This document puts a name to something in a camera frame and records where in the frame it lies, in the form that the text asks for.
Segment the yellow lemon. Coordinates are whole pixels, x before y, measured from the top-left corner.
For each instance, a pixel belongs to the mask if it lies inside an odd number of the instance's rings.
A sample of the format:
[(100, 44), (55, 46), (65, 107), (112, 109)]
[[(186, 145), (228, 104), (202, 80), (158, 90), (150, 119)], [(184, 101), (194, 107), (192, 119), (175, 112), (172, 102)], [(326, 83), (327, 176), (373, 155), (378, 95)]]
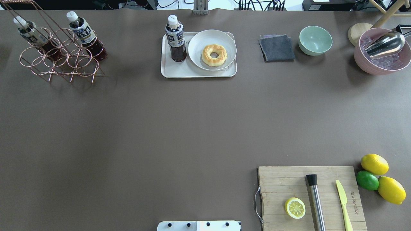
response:
[(384, 175), (389, 171), (388, 162), (382, 156), (374, 153), (364, 155), (361, 158), (361, 166), (374, 175)]
[(388, 202), (401, 205), (406, 198), (404, 187), (394, 178), (380, 176), (378, 193)]

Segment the cream serving tray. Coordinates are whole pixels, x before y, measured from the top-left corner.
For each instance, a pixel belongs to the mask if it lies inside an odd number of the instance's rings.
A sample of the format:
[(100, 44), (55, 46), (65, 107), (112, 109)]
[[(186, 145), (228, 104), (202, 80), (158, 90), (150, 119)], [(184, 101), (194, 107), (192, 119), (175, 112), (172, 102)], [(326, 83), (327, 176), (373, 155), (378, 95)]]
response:
[(171, 49), (169, 47), (166, 35), (162, 38), (162, 57), (161, 57), (161, 73), (166, 78), (228, 78), (232, 77), (237, 72), (236, 58), (226, 68), (216, 71), (208, 71), (199, 68), (193, 63), (188, 54), (188, 45), (191, 39), (199, 32), (185, 32), (187, 58), (183, 62), (175, 62), (171, 58)]

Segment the tea bottle in rack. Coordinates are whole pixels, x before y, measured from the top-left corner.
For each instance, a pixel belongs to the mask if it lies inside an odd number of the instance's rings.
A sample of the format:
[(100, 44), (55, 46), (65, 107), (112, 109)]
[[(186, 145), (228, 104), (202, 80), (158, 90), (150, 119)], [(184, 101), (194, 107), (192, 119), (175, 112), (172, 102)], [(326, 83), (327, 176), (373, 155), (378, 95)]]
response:
[(67, 12), (66, 17), (69, 20), (70, 30), (79, 39), (82, 47), (85, 47), (97, 61), (104, 60), (108, 56), (107, 51), (86, 19), (79, 17), (74, 11)]
[(45, 31), (38, 30), (34, 22), (26, 21), (20, 16), (16, 16), (13, 22), (18, 28), (19, 35), (31, 46), (37, 48), (40, 54), (45, 55), (51, 61), (58, 61), (63, 57), (57, 43)]

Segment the metal muddler black tip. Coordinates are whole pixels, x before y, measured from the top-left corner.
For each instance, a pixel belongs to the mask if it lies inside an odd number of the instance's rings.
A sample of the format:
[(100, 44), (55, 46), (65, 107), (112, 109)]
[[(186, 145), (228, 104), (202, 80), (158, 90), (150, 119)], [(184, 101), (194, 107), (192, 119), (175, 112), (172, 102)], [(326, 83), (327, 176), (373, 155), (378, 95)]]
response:
[(317, 174), (306, 175), (307, 183), (309, 185), (311, 200), (313, 202), (314, 209), (314, 221), (317, 226), (317, 231), (326, 231), (325, 221), (322, 211), (322, 206), (320, 202), (320, 194), (318, 189)]

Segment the yellow lemon near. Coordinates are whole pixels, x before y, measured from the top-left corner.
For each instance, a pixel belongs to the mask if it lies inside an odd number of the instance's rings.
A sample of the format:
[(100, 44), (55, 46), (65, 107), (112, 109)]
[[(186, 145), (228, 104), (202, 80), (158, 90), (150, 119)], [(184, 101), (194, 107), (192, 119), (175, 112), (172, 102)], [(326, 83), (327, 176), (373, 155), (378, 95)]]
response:
[(378, 193), (388, 202), (401, 205), (406, 198), (404, 187), (394, 178), (380, 176)]

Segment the pink bowl with ice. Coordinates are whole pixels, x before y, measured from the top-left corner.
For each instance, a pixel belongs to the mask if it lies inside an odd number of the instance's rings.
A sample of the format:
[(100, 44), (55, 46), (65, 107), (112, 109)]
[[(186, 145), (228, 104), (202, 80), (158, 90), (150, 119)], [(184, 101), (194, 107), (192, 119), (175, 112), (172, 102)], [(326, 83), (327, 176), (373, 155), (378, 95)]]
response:
[(354, 60), (356, 64), (365, 72), (372, 75), (386, 75), (407, 68), (410, 64), (411, 50), (408, 42), (397, 54), (388, 57), (371, 59), (364, 51), (364, 47), (380, 38), (384, 33), (389, 32), (385, 28), (372, 28), (364, 32), (359, 43), (354, 48)]

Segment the white round plate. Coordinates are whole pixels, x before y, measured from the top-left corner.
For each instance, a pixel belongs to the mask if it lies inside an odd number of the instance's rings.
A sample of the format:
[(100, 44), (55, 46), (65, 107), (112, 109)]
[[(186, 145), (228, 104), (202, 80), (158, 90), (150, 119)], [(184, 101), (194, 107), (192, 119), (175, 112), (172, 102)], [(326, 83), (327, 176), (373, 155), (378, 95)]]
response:
[[(219, 67), (210, 67), (204, 63), (201, 54), (203, 48), (209, 44), (222, 45), (226, 51), (228, 58)], [(228, 33), (219, 30), (204, 30), (196, 34), (188, 45), (188, 54), (195, 65), (203, 70), (216, 71), (228, 67), (236, 58), (237, 47), (233, 38)]]

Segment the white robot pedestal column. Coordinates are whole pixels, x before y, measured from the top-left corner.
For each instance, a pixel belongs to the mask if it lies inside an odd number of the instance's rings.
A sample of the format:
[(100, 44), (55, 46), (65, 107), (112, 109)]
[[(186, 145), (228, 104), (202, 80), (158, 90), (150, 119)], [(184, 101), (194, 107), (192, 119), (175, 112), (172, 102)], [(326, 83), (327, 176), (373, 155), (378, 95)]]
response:
[(204, 220), (204, 221), (163, 221), (157, 231), (241, 231), (241, 221)]

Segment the grey folded cloth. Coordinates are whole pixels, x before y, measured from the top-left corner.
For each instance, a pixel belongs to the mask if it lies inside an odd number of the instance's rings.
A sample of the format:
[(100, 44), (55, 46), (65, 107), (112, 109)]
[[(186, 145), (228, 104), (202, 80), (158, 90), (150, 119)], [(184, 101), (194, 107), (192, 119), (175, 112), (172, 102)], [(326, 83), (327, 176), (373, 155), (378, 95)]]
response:
[(291, 61), (295, 58), (292, 39), (287, 35), (263, 35), (258, 42), (265, 62)]

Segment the aluminium frame post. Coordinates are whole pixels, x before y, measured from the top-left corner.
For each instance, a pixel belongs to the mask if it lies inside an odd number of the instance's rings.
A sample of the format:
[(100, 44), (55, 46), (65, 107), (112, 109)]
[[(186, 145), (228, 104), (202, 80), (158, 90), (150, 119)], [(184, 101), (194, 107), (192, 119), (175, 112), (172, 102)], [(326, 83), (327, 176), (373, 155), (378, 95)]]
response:
[(193, 14), (194, 15), (208, 15), (208, 0), (194, 0), (193, 1)]

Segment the wooden cutting board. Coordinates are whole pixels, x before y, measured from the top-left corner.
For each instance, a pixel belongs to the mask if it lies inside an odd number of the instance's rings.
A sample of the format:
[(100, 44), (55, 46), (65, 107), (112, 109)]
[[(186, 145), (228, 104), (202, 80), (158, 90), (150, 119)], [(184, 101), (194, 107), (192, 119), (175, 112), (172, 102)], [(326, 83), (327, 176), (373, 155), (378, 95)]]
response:
[[(344, 231), (345, 222), (336, 186), (342, 184), (347, 196), (346, 209), (354, 231), (366, 231), (367, 225), (361, 203), (355, 171), (352, 166), (293, 166), (258, 168), (258, 181), (262, 202), (262, 230), (264, 231), (316, 231), (312, 215), (309, 184), (306, 176), (317, 175), (320, 203), (327, 231)], [(285, 210), (286, 201), (296, 197), (306, 206), (301, 219), (293, 219)]]

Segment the green lime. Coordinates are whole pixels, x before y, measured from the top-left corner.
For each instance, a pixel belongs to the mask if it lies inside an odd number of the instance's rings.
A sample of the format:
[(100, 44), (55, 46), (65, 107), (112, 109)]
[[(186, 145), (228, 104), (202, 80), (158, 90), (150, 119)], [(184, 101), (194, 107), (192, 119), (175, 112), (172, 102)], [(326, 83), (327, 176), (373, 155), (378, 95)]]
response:
[(363, 187), (366, 190), (374, 191), (379, 187), (378, 178), (368, 171), (359, 171), (356, 175), (356, 181), (359, 186)]

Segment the half lemon slice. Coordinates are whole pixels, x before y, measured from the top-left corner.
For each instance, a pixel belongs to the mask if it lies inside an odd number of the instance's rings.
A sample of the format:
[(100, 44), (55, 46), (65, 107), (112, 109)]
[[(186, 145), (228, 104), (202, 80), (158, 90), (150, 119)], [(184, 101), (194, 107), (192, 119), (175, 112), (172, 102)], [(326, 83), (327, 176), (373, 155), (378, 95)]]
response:
[(306, 207), (302, 200), (291, 197), (284, 204), (285, 212), (293, 219), (301, 219), (305, 216)]

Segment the metal ice scoop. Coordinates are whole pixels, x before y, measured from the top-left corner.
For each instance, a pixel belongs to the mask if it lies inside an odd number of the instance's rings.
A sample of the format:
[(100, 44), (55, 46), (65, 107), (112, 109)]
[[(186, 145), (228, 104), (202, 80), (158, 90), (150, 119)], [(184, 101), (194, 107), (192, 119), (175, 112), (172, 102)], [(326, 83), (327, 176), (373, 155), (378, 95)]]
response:
[(404, 45), (404, 35), (400, 32), (391, 31), (373, 41), (365, 47), (364, 51), (371, 59), (379, 59), (399, 53)]

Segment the tea bottle white cap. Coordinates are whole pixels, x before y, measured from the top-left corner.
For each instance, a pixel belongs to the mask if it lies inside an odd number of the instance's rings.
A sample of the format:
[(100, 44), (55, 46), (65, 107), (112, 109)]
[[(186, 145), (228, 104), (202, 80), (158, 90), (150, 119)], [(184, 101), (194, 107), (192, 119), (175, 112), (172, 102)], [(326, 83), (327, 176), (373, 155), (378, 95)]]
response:
[(184, 25), (176, 15), (170, 15), (165, 26), (166, 38), (171, 49), (171, 58), (175, 62), (183, 62), (187, 57), (184, 38)]

